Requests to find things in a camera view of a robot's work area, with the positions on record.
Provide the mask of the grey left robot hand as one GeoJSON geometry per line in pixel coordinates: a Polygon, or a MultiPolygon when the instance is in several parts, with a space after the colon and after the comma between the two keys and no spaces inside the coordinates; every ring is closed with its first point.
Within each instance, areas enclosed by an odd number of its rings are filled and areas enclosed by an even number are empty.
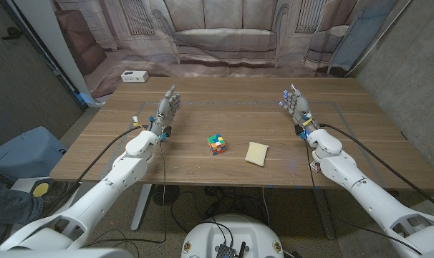
{"type": "Polygon", "coordinates": [[[180,107],[181,96],[175,92],[175,85],[172,85],[160,100],[149,131],[157,136],[162,135],[163,131],[173,124],[174,117],[180,107]]]}

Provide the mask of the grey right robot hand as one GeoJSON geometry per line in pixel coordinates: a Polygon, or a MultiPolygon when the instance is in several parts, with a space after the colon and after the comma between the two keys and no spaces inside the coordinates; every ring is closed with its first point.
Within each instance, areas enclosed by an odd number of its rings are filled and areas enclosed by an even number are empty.
{"type": "Polygon", "coordinates": [[[290,114],[294,121],[296,135],[306,140],[310,133],[319,129],[319,123],[314,119],[309,103],[301,91],[293,83],[290,87],[291,91],[284,91],[284,99],[279,105],[290,114]]]}

